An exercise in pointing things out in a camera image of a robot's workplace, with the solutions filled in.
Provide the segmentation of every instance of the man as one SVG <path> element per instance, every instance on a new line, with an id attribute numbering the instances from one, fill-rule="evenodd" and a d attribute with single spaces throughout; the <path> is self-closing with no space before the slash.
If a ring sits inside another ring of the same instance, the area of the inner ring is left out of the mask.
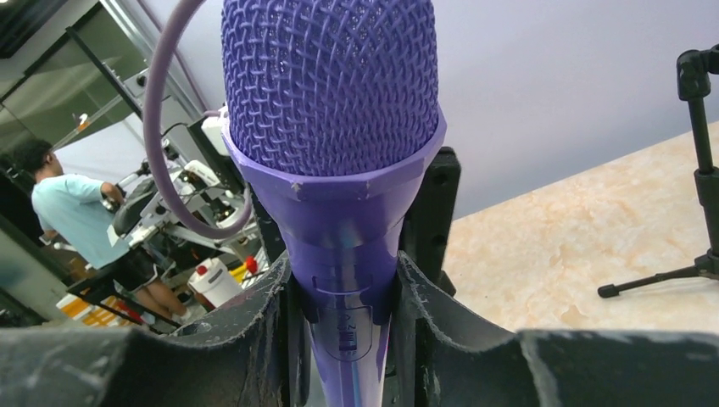
<path id="1" fill-rule="evenodd" d="M 113 215 L 102 200 L 107 197 L 122 204 L 118 187 L 64 174 L 52 149 L 49 142 L 31 139 L 14 150 L 15 163 L 35 177 L 32 207 L 45 235 L 61 235 L 96 270 L 112 269 L 114 279 L 134 293 L 140 304 L 168 319 L 175 314 L 180 323 L 187 323 L 190 312 L 158 278 L 152 257 L 141 248 L 130 249 L 124 240 L 110 242 Z"/>

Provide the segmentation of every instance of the red cap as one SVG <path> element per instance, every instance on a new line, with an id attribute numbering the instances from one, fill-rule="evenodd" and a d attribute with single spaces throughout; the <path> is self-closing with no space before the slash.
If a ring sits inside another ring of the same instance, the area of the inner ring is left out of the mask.
<path id="1" fill-rule="evenodd" d="M 257 272 L 257 261 L 254 260 L 254 257 L 247 257 L 245 259 L 245 265 L 248 267 L 249 274 L 254 274 Z"/>

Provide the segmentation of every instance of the microphone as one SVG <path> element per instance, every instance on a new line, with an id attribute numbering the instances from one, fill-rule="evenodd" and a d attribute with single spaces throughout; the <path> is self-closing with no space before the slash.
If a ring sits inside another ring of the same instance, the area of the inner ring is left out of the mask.
<path id="1" fill-rule="evenodd" d="M 225 0 L 232 159 L 280 228 L 330 406 L 382 404 L 399 234 L 442 146 L 430 0 Z"/>

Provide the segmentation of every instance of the black tripod stand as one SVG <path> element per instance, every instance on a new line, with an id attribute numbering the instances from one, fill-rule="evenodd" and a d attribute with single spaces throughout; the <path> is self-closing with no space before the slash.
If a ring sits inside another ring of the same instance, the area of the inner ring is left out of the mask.
<path id="1" fill-rule="evenodd" d="M 719 280 L 719 168 L 711 159 L 709 128 L 706 123 L 704 98 L 711 92 L 709 74 L 719 75 L 719 45 L 706 51 L 687 51 L 677 60 L 677 86 L 679 99 L 689 105 L 692 120 L 694 148 L 699 169 L 694 172 L 699 203 L 704 207 L 706 229 L 711 248 L 694 260 L 694 265 L 683 269 L 660 273 L 633 282 L 600 287 L 601 298 L 616 297 L 622 291 L 648 286 L 677 278 L 706 277 Z"/>

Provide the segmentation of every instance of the beige marble tabletop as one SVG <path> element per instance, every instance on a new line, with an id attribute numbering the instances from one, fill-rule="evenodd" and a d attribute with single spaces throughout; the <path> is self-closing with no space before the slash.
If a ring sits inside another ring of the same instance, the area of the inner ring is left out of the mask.
<path id="1" fill-rule="evenodd" d="M 719 162 L 719 123 L 710 132 Z M 716 281 L 597 295 L 608 283 L 691 265 L 709 248 L 696 167 L 687 133 L 456 220 L 444 261 L 455 297 L 510 330 L 719 333 Z"/>

